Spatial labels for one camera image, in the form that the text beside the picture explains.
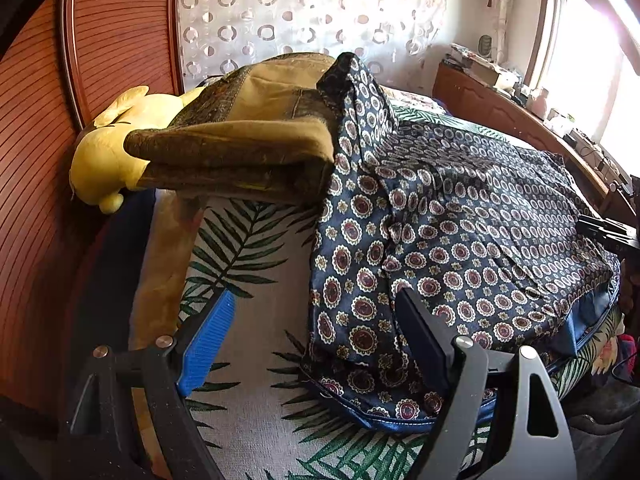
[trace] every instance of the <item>window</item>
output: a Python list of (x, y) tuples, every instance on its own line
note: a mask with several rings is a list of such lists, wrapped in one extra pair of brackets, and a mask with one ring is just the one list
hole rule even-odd
[(585, 0), (546, 0), (542, 37), (532, 86), (547, 88), (549, 108), (571, 114), (619, 167), (640, 175), (640, 76), (607, 18)]

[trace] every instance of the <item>stuffed animal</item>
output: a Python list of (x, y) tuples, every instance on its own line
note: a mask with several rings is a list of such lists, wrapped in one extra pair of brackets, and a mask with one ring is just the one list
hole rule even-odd
[(69, 170), (71, 189), (80, 200), (99, 206), (105, 214), (120, 208), (124, 200), (120, 190), (135, 190), (148, 164), (124, 151), (125, 137), (133, 130), (166, 128), (202, 88), (180, 97), (147, 95), (148, 91), (148, 86), (137, 86), (121, 94), (95, 118), (96, 129), (82, 137), (76, 147)]

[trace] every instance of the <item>bed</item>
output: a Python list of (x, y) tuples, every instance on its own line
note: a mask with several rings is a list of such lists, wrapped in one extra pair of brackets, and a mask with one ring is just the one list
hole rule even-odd
[[(454, 118), (427, 97), (385, 93), (401, 120), (429, 121), (530, 148)], [(225, 477), (382, 478), (391, 471), (384, 478), (403, 478), (424, 433), (366, 430), (328, 410), (300, 373), (318, 215), (306, 206), (184, 198), (167, 190), (128, 196), (83, 265), (87, 272), (77, 284), (67, 387), (95, 346), (143, 348), (173, 333), (176, 323), (202, 306), (203, 290), (221, 283), (237, 298), (236, 318), (207, 381), (186, 404)], [(621, 322), (617, 305), (607, 305), (583, 327), (574, 356), (544, 356), (559, 397), (591, 372)], [(134, 402), (154, 472), (166, 476), (142, 392), (134, 393)], [(489, 428), (490, 420), (478, 424), (465, 466), (482, 456)]]

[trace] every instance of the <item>bed sheet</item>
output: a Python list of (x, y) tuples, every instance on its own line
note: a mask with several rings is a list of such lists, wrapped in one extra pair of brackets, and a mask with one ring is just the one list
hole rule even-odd
[[(172, 333), (178, 318), (202, 307), (212, 286), (225, 285), (236, 295), (236, 318), (216, 363), (204, 386), (186, 401), (225, 477), (375, 478), (391, 471), (384, 478), (403, 478), (423, 434), (364, 430), (330, 413), (299, 379), (308, 337), (310, 242), (318, 213), (222, 198), (185, 203), (172, 192), (158, 197), (129, 345), (140, 348)], [(621, 320), (620, 311), (612, 308), (590, 329), (591, 338), (578, 355), (553, 375), (560, 397), (591, 370)], [(145, 399), (138, 395), (145, 446), (156, 474), (166, 476)], [(488, 424), (476, 429), (465, 466), (482, 456), (488, 430)]]

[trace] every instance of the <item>wallpaper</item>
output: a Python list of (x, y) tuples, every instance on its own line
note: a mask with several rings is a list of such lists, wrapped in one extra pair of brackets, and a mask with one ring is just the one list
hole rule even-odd
[(416, 89), (446, 0), (178, 0), (185, 88), (287, 52), (355, 52), (380, 83)]

